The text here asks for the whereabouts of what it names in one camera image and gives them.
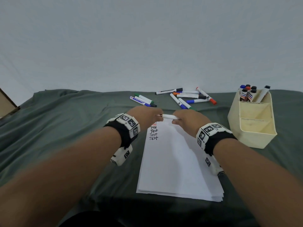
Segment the dark green fabric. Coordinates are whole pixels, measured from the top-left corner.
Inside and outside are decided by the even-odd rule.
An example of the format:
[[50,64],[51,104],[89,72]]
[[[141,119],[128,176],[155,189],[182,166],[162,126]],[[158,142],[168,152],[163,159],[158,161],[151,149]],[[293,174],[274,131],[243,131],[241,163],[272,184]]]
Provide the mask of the dark green fabric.
[[[303,93],[272,90],[271,94],[278,135],[265,149],[256,151],[303,179]],[[104,126],[114,115],[138,106],[129,99],[133,95],[134,92],[99,93],[86,90],[35,93],[21,105],[21,110],[0,120],[0,186],[28,164],[48,158],[83,135]],[[166,114],[180,109],[169,94],[142,95],[154,100]],[[213,122],[229,127],[227,114],[235,93],[210,95],[218,102],[216,106],[197,103],[194,107]],[[223,222],[234,226],[256,225],[226,175],[219,177],[225,192],[223,202],[137,194],[145,137],[146,132],[139,134],[132,144],[133,153],[121,167],[108,163],[85,196],[86,200],[96,202],[100,209],[111,210],[130,222],[136,221],[144,226],[164,221],[176,226]]]

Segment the white paper sheet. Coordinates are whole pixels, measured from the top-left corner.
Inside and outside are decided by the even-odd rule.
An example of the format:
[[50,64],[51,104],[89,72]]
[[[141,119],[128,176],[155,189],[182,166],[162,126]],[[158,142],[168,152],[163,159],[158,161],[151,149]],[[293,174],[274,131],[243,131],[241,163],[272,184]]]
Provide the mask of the white paper sheet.
[[195,138],[171,122],[164,119],[148,129],[137,192],[221,201],[221,183]]

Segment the white wall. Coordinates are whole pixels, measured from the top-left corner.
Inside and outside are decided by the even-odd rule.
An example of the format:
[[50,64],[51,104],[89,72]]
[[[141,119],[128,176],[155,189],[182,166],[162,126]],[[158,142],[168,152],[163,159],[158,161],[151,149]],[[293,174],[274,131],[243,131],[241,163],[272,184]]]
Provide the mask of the white wall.
[[303,0],[0,0],[0,87],[301,90],[302,22]]

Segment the person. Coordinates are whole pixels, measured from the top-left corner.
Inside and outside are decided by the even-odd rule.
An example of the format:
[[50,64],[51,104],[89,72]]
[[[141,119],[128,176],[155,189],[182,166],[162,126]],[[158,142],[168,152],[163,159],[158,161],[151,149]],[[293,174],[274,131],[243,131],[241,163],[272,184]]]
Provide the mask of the person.
[[[134,107],[141,131],[162,121],[160,108]],[[189,135],[196,137],[211,121],[193,110],[173,113]],[[90,189],[121,145],[117,130],[97,129],[53,157],[16,175],[0,188],[0,226],[56,226]],[[303,185],[287,170],[236,139],[220,140],[213,154],[261,226],[301,226]]]

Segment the person's left hand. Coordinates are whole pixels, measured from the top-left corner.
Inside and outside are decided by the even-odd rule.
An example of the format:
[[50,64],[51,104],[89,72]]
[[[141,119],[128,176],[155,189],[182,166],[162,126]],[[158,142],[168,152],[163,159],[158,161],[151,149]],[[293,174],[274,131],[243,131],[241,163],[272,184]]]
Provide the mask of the person's left hand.
[[163,121],[162,117],[157,116],[159,114],[163,114],[163,111],[161,108],[157,107],[137,106],[129,110],[127,114],[134,116],[134,118],[139,122],[141,131],[147,130],[157,121]]

